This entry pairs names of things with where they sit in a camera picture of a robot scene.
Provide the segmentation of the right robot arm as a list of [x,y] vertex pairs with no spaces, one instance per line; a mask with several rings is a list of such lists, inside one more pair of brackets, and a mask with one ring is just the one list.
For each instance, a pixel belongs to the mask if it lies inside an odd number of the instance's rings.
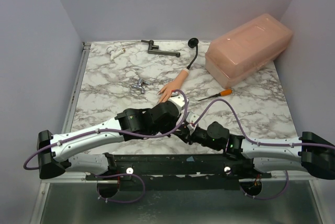
[[187,144],[198,143],[222,151],[231,160],[247,160],[241,173],[248,178],[275,170],[303,171],[311,176],[334,179],[334,145],[313,132],[291,139],[248,139],[231,134],[218,122],[207,129],[184,122],[174,133]]

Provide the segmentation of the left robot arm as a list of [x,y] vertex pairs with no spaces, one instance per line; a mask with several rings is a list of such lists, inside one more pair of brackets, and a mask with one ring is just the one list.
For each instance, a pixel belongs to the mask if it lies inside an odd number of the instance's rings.
[[52,134],[45,130],[38,134],[39,177],[50,179],[72,167],[70,158],[110,143],[133,139],[159,138],[173,133],[185,102],[159,103],[149,109],[129,108],[99,125],[79,131]]

